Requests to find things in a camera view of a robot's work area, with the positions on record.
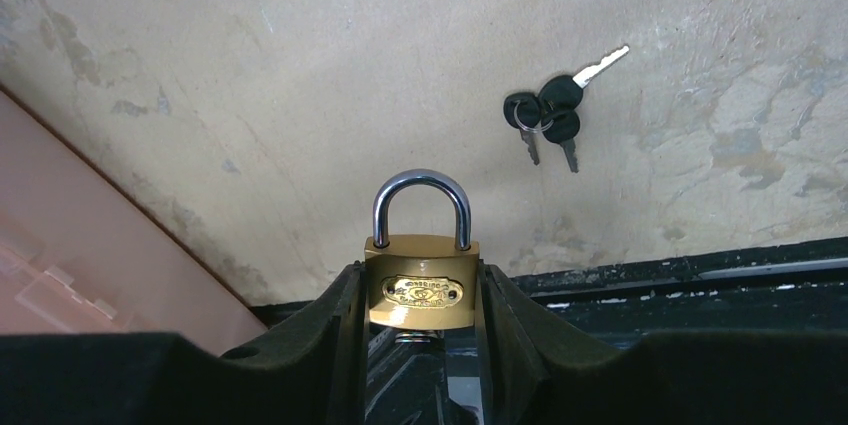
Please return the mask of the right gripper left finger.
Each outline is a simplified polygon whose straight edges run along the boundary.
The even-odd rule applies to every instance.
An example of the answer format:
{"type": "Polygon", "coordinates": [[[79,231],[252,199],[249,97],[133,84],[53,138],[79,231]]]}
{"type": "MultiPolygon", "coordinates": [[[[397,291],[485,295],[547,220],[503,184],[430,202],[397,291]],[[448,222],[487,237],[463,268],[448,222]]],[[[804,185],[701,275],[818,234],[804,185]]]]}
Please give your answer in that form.
{"type": "Polygon", "coordinates": [[[347,266],[266,333],[211,354],[176,333],[7,335],[5,424],[360,424],[365,270],[347,266]]]}

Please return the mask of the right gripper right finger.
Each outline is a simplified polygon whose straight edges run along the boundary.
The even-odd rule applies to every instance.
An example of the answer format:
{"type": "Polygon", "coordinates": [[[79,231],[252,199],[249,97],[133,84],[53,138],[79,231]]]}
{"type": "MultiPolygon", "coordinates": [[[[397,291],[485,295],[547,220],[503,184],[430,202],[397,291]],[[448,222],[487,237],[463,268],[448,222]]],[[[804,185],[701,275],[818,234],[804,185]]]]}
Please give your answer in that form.
{"type": "Polygon", "coordinates": [[[662,332],[620,350],[480,264],[476,339],[489,424],[843,424],[847,337],[662,332]]]}

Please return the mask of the brass padlock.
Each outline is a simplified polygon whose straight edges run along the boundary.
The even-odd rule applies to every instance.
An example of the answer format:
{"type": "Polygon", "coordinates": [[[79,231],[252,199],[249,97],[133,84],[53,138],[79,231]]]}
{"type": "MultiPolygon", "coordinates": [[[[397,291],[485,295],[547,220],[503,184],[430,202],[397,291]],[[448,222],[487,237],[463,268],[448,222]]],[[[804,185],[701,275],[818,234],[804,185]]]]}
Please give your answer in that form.
{"type": "Polygon", "coordinates": [[[471,207],[464,189],[428,169],[387,180],[373,203],[373,234],[364,246],[368,315],[377,325],[416,331],[474,325],[479,243],[471,238],[471,207]],[[444,193],[455,210],[452,237],[389,231],[392,199],[412,186],[444,193]]]}

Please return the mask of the black key bunch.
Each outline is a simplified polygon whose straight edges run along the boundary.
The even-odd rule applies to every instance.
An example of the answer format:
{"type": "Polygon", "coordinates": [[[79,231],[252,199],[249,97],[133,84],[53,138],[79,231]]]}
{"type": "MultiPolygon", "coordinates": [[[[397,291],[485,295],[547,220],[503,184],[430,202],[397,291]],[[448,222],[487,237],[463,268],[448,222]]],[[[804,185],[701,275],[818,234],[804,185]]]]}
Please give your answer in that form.
{"type": "Polygon", "coordinates": [[[581,129],[577,108],[583,100],[584,90],[597,75],[629,52],[629,45],[621,45],[573,75],[551,78],[538,92],[519,91],[504,99],[504,119],[519,132],[534,165],[540,164],[536,137],[541,135],[563,150],[571,173],[579,172],[575,138],[581,129]]]}

